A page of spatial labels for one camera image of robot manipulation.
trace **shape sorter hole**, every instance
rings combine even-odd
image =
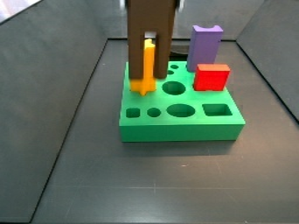
[[[127,118],[137,118],[140,116],[140,108],[128,108],[125,110]]]
[[[185,87],[179,81],[167,81],[163,84],[163,91],[168,95],[180,95],[184,93]]]
[[[159,108],[149,108],[147,110],[147,114],[151,116],[151,117],[157,117],[160,114],[161,114],[161,110]]]
[[[179,67],[176,65],[171,65],[171,68],[172,69],[177,69]]]
[[[205,116],[231,116],[229,107],[227,104],[203,104]]]
[[[195,108],[187,104],[173,104],[167,108],[167,113],[176,117],[188,117],[195,114]]]

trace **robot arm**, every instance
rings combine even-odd
[[[127,8],[127,0],[118,0],[120,10],[122,11]],[[176,10],[183,11],[184,0],[176,0]]]

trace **gray wall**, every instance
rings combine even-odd
[[[223,39],[235,40],[264,0],[185,0],[181,13],[176,14],[173,35],[189,39],[192,25],[224,29]],[[127,13],[118,0],[88,0],[97,21],[104,25],[109,38],[127,37]]]
[[[82,0],[0,26],[0,221],[29,221],[106,39]]]
[[[297,22],[297,0],[265,0],[237,43],[299,120]]]

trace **purple block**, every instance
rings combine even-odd
[[[187,59],[187,69],[196,71],[197,64],[213,64],[221,38],[223,30],[215,25],[212,28],[192,27],[191,46]]]

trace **dark gray panel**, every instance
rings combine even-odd
[[[299,2],[267,0],[237,43],[299,120]]]
[[[127,42],[108,41],[34,223],[299,221],[299,127],[237,45],[221,42],[237,141],[121,143]]]
[[[236,39],[264,0],[185,0],[181,13],[176,14],[173,34],[176,39],[189,39],[192,25],[220,25],[223,39]],[[97,22],[109,38],[127,37],[127,12],[118,0],[89,0]]]
[[[106,39],[81,0],[0,26],[0,221],[29,221]]]

